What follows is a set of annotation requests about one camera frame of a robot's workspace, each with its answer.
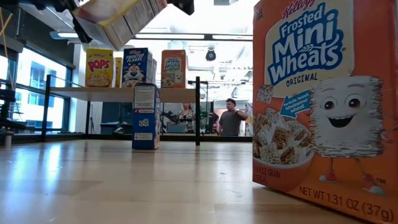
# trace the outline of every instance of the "orange cereal box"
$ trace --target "orange cereal box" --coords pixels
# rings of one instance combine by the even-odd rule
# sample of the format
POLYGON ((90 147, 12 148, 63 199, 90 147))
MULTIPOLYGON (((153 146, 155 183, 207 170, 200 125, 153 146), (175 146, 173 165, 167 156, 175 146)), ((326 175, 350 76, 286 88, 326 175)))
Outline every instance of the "orange cereal box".
POLYGON ((119 88, 120 85, 121 85, 120 77, 121 77, 121 72, 122 72, 123 58, 115 58, 114 61, 115 61, 115 64, 116 64, 116 66, 115 66, 115 77, 116 78, 115 78, 114 86, 116 88, 119 88))
POLYGON ((86 87, 112 87, 113 51, 87 49, 86 87))
POLYGON ((253 181, 398 223, 395 0, 254 8, 253 181))
POLYGON ((162 88, 186 88, 187 87, 187 54, 185 50, 162 51, 162 88))

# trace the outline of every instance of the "frosted mini wheats logo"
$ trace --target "frosted mini wheats logo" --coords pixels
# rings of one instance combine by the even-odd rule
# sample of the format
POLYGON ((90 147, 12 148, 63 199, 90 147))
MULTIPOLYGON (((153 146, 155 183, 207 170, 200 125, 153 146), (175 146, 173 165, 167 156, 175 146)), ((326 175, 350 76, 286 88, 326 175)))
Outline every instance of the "frosted mini wheats logo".
POLYGON ((353 69, 351 5, 352 0, 318 4, 296 0, 287 6, 266 37, 265 80, 276 88, 274 93, 278 95, 280 88, 279 92, 293 95, 322 79, 349 75, 353 69))

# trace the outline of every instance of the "ceiling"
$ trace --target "ceiling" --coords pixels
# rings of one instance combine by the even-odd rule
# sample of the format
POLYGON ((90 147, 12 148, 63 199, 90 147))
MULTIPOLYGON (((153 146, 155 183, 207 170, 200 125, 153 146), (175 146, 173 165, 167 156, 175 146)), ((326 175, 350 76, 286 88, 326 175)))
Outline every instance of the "ceiling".
MULTIPOLYGON (((238 0, 229 6, 215 6, 214 0, 195 0, 195 12, 188 16, 169 4, 141 32, 180 34, 252 34, 253 7, 258 0, 238 0)), ((58 32, 74 32, 68 11, 59 13, 48 7, 38 11, 34 6, 21 5, 28 13, 58 32)), ((252 82, 252 42, 133 40, 135 47, 148 47, 160 61, 164 49, 185 49, 188 54, 188 79, 211 81, 210 98, 250 98, 252 85, 226 84, 252 82), (208 49, 214 49, 216 60, 207 62, 208 49)), ((157 80, 160 80, 158 63, 157 80)))

